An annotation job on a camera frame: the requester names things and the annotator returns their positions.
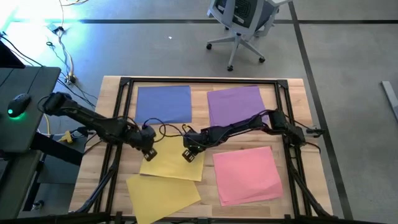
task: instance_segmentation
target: metal chair leg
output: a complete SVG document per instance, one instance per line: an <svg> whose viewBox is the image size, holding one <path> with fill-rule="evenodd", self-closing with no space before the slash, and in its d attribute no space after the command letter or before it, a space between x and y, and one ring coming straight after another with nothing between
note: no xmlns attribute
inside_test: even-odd
<svg viewBox="0 0 398 224"><path fill-rule="evenodd" d="M233 42L235 40L235 37L223 37L215 40L209 40L207 44L219 44L219 43L228 43L228 42Z"/></svg>
<svg viewBox="0 0 398 224"><path fill-rule="evenodd" d="M232 72L234 70L233 66L232 66L232 61L234 60L235 54L236 54L236 50L239 47L239 43L241 42L242 36L241 35L237 35L235 37L235 42L234 42L234 46L232 48L232 54L231 57L229 58L229 62L228 62L228 67L227 70L229 72Z"/></svg>
<svg viewBox="0 0 398 224"><path fill-rule="evenodd" d="M241 44L243 46L245 46L247 49L251 50L252 52L254 52L256 55L260 56L260 58L264 58L263 54L260 53L260 51L258 51L252 44L241 40Z"/></svg>

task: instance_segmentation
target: sheet of paper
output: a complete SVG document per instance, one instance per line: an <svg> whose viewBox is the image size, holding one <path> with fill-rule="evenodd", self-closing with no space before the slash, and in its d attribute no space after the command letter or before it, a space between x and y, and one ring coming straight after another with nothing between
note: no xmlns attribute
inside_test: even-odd
<svg viewBox="0 0 398 224"><path fill-rule="evenodd" d="M213 160L222 206L283 195L271 147L218 153Z"/></svg>
<svg viewBox="0 0 398 224"><path fill-rule="evenodd" d="M154 223L200 200L191 180L136 174L126 182L138 224Z"/></svg>
<svg viewBox="0 0 398 224"><path fill-rule="evenodd" d="M207 93L210 126L227 126L265 110L258 86L244 86Z"/></svg>
<svg viewBox="0 0 398 224"><path fill-rule="evenodd" d="M163 138L154 144L154 149L157 155L150 162L142 160L140 174L201 181L205 152L199 153L192 162L187 162L182 157L186 150L182 137Z"/></svg>
<svg viewBox="0 0 398 224"><path fill-rule="evenodd" d="M191 88L189 86L139 87L136 116L143 123L149 118L158 118L164 123L192 122ZM148 124L159 124L150 120Z"/></svg>

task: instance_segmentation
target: computer mouse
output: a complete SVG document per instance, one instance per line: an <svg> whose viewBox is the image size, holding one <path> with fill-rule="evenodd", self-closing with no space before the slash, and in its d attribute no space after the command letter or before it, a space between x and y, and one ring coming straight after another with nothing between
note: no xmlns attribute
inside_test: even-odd
<svg viewBox="0 0 398 224"><path fill-rule="evenodd" d="M8 104L7 114L12 118L16 118L21 115L27 108L30 102L30 95L27 93L22 93L17 95Z"/></svg>

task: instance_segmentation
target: black desk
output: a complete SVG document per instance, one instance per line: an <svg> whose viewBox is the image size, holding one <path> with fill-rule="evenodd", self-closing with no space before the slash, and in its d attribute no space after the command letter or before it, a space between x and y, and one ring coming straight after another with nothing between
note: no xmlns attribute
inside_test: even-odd
<svg viewBox="0 0 398 224"><path fill-rule="evenodd" d="M38 111L36 105L41 97L52 92L61 70L55 67L40 69L29 92L32 100L27 107L25 117L11 122L6 109L11 99L27 92L38 69L39 67L16 68L0 87L0 149L26 151L8 162L9 172L0 188L0 219L17 217L42 154L40 151L28 151L42 118L42 113ZM0 83L11 70L0 68Z"/></svg>

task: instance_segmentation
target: blue paper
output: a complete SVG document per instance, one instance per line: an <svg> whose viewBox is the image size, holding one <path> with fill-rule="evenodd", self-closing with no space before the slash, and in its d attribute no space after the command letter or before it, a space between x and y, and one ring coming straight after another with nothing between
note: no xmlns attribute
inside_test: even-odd
<svg viewBox="0 0 398 224"><path fill-rule="evenodd" d="M135 121L157 118L164 123L191 123L191 88L189 86L139 87ZM150 120L149 124L160 124Z"/></svg>

